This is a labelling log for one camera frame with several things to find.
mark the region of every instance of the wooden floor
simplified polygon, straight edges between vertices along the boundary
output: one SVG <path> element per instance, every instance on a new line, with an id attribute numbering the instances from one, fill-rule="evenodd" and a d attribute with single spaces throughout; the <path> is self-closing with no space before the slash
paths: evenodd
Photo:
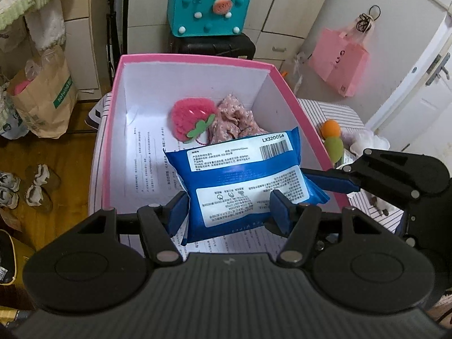
<path id="1" fill-rule="evenodd" d="M 93 103 L 77 104 L 70 129 L 87 129 L 83 120 Z M 24 179 L 29 165 L 47 164 L 61 178 L 61 187 L 50 194 L 53 211 L 40 214 L 19 200 L 17 208 L 11 210 L 21 222 L 22 233 L 14 237 L 36 250 L 52 242 L 88 216 L 88 192 L 90 186 L 91 160 L 96 134 L 64 134 L 61 138 L 39 139 L 29 133 L 24 138 L 12 140 L 0 148 L 0 170 L 17 174 L 23 180 L 21 188 L 30 181 Z M 0 306 L 29 308 L 25 301 L 14 302 L 15 295 L 0 289 Z"/>

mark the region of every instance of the wet wipes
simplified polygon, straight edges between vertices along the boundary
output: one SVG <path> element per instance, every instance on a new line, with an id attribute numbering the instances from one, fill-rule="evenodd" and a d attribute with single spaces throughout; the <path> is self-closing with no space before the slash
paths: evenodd
<path id="1" fill-rule="evenodd" d="M 166 156 L 190 198 L 182 245 L 263 225 L 275 189 L 294 203 L 329 200 L 300 170 L 298 128 Z"/>

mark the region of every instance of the paper sheet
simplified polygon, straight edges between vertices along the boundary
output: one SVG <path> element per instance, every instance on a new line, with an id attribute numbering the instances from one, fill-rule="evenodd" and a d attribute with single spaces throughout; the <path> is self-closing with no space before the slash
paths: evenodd
<path id="1" fill-rule="evenodd" d="M 166 204 L 177 192 L 183 190 L 174 168 L 163 153 L 201 146 L 196 142 L 184 144 L 171 134 L 167 117 L 133 118 L 127 121 L 126 197 L 139 197 L 143 204 Z M 206 134 L 198 140 L 207 142 Z M 216 237 L 210 240 L 181 246 L 185 223 L 173 237 L 173 242 L 184 260 L 190 252 L 255 253 L 268 252 L 276 258 L 285 238 L 268 232 L 264 227 L 250 231 Z M 121 243 L 131 246 L 143 255 L 137 235 L 121 235 Z"/>

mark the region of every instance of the shoe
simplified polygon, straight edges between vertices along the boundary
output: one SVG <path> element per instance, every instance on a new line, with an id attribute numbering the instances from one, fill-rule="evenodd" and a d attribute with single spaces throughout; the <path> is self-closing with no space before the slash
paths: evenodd
<path id="1" fill-rule="evenodd" d="M 38 185 L 32 184 L 25 193 L 25 201 L 30 207 L 35 207 L 42 213 L 50 213 L 53 209 L 53 203 L 45 190 Z"/>
<path id="2" fill-rule="evenodd" d="M 17 192 L 19 190 L 20 178 L 8 172 L 0 172 L 0 186 Z"/>
<path id="3" fill-rule="evenodd" d="M 49 193 L 61 184 L 61 179 L 46 164 L 39 164 L 37 167 L 28 166 L 25 175 L 27 180 L 33 180 L 35 185 L 43 187 Z"/>
<path id="4" fill-rule="evenodd" d="M 9 188 L 0 186 L 0 207 L 14 209 L 19 201 L 19 196 Z"/>

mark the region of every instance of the pink shopping bag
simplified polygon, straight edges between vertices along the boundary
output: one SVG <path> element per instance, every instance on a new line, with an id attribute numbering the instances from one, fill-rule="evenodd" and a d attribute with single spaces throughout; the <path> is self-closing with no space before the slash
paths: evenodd
<path id="1" fill-rule="evenodd" d="M 338 31 L 325 28 L 308 61 L 309 66 L 344 97 L 355 94 L 370 56 L 365 43 L 375 22 L 372 21 L 365 33 L 356 30 L 356 22 Z"/>

